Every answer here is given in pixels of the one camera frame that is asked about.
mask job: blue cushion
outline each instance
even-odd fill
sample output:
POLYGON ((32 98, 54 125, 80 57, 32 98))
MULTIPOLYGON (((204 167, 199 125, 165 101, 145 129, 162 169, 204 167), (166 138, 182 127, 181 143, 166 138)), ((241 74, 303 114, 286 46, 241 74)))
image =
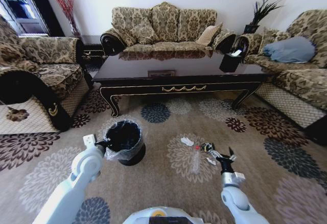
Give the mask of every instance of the blue cushion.
POLYGON ((286 40, 267 44, 263 48, 264 55, 271 60, 282 63, 306 63, 315 55, 315 47, 302 37, 295 36, 286 40))

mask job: black trash can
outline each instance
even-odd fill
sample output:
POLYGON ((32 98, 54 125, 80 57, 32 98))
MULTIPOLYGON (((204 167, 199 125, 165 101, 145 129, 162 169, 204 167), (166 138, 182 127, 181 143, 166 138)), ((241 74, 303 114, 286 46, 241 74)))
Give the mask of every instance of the black trash can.
POLYGON ((117 159, 125 166, 132 166, 139 163, 146 151, 142 141, 140 127, 130 120, 123 120, 115 123, 104 136, 107 150, 105 157, 108 160, 117 159))

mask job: black box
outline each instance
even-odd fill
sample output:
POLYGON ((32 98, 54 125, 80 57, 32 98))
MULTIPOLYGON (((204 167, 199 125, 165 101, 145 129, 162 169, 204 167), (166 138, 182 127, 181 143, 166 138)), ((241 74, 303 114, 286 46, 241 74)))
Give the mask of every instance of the black box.
POLYGON ((223 72, 236 71, 239 63, 241 63, 242 56, 232 56, 231 53, 225 54, 224 58, 219 66, 219 69, 223 72))

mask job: sofa armrest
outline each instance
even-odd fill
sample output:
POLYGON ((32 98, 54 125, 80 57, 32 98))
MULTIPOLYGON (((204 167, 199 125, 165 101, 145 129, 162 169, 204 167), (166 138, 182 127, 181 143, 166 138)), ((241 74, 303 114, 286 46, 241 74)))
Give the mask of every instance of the sofa armrest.
POLYGON ((215 37, 212 47, 214 50, 220 50, 223 53, 228 53, 233 46, 236 34, 228 29, 221 29, 215 37))
POLYGON ((126 47, 121 36, 114 28, 110 28, 101 35, 101 44, 105 55, 116 55, 126 47))
POLYGON ((27 57, 40 64, 80 63, 83 42, 74 37, 21 37, 27 57))
POLYGON ((40 78, 31 72, 0 66, 0 100, 6 105, 23 103, 35 96, 43 105, 56 129, 70 128, 72 119, 60 100, 40 78))
POLYGON ((243 51, 243 57, 249 54, 258 54, 262 35, 244 34, 237 39, 237 48, 243 51))

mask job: carpet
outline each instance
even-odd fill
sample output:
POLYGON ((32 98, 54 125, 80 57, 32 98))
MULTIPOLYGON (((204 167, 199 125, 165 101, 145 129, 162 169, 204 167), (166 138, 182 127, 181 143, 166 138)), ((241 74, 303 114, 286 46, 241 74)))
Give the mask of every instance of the carpet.
POLYGON ((212 224, 233 223, 220 192, 220 165, 200 152, 200 173, 191 173, 192 147, 213 142, 233 168, 245 174, 241 189, 270 223, 327 223, 327 148, 319 146, 255 96, 231 109, 238 93, 135 96, 118 99, 121 115, 111 117, 98 86, 90 91, 62 133, 0 136, 0 223, 32 223, 55 187, 71 172, 84 149, 82 137, 98 139, 114 122, 142 128, 146 154, 131 167, 105 161, 89 184, 74 223, 122 223, 153 206, 184 209, 212 224))

